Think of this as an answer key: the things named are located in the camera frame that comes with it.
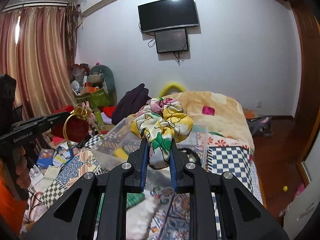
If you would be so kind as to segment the orange sleeve forearm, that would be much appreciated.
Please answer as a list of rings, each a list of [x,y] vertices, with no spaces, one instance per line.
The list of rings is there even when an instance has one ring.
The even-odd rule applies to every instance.
[[[26,207],[27,202],[16,200],[10,189],[5,185],[1,161],[1,216],[15,236],[20,235]]]

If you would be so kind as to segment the left hand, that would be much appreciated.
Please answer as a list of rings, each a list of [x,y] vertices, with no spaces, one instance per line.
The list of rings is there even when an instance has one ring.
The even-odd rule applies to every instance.
[[[22,189],[27,189],[31,184],[31,178],[29,176],[29,169],[27,168],[27,160],[25,158],[25,150],[23,147],[20,150],[20,160],[16,165],[16,174],[18,178],[16,180],[17,185]]]

